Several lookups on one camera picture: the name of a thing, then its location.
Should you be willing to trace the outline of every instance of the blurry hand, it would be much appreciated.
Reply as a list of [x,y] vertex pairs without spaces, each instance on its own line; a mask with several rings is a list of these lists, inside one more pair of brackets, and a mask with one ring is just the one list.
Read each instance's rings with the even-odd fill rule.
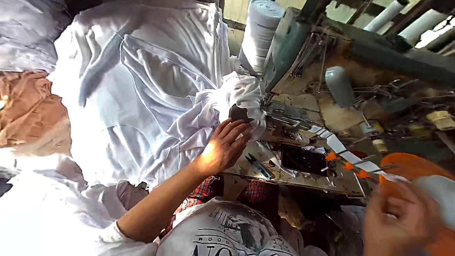
[[403,200],[378,192],[367,206],[365,256],[400,255],[437,238],[439,205],[409,183],[400,181],[397,185]]
[[216,175],[234,166],[240,158],[251,135],[237,137],[251,125],[243,120],[231,123],[231,119],[218,125],[204,149],[194,161],[203,175]]

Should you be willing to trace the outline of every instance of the white t-shirt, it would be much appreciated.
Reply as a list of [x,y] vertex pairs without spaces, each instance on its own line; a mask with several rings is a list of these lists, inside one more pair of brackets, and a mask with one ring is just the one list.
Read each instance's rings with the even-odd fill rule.
[[98,255],[326,256],[317,247],[304,248],[301,236],[300,241],[293,248],[259,212],[214,198],[177,214],[172,231],[159,242],[133,241],[115,222],[100,236]]

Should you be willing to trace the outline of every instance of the red plaid fabric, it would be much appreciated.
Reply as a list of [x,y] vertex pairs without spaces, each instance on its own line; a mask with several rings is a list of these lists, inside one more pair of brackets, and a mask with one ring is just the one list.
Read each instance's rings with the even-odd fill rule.
[[[192,206],[207,203],[216,196],[223,196],[224,182],[220,176],[205,179],[175,210],[167,228],[160,234],[160,239],[172,230],[175,214]],[[259,211],[279,232],[280,216],[278,215],[278,186],[260,181],[252,181],[237,197],[237,201]]]

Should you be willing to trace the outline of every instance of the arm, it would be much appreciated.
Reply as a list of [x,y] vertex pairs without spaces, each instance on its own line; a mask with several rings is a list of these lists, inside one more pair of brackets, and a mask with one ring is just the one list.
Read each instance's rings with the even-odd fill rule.
[[204,152],[123,215],[117,222],[120,231],[135,241],[153,241],[166,227],[175,209],[208,176],[232,167],[242,155],[251,136],[236,138],[250,127],[243,120],[220,124]]
[[400,181],[397,188],[403,199],[380,191],[368,204],[364,256],[398,256],[437,237],[439,206],[412,184]]

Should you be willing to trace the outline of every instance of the orange fabric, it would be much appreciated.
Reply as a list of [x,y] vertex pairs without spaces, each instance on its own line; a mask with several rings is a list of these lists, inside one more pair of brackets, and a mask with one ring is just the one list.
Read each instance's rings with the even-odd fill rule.
[[361,170],[360,173],[355,173],[355,175],[357,175],[357,177],[359,177],[361,179],[370,177],[368,172],[366,172],[365,170]]
[[[409,180],[414,180],[422,176],[441,175],[455,180],[455,176],[449,174],[444,169],[433,162],[424,158],[407,153],[394,153],[385,156],[381,165],[393,163],[393,168],[387,169],[387,173],[403,176]],[[381,188],[388,195],[400,198],[394,182],[386,180],[380,176]],[[453,256],[455,255],[455,232],[446,227],[441,227],[438,240],[426,247],[427,251],[433,256]]]
[[[61,97],[51,94],[52,83],[46,76],[44,71],[0,72],[0,99],[4,104],[0,111],[0,148],[19,150],[28,146],[28,153],[46,155],[55,151],[52,146],[64,141],[65,149],[58,152],[69,152],[68,113]],[[49,135],[55,133],[57,124],[61,124],[59,131],[65,137],[59,141]],[[40,152],[30,152],[33,148]]]
[[354,169],[354,166],[350,162],[347,162],[346,165],[343,165],[343,169],[349,171]]
[[325,156],[325,159],[327,161],[335,160],[337,156],[335,155],[335,152],[330,152],[328,155]]

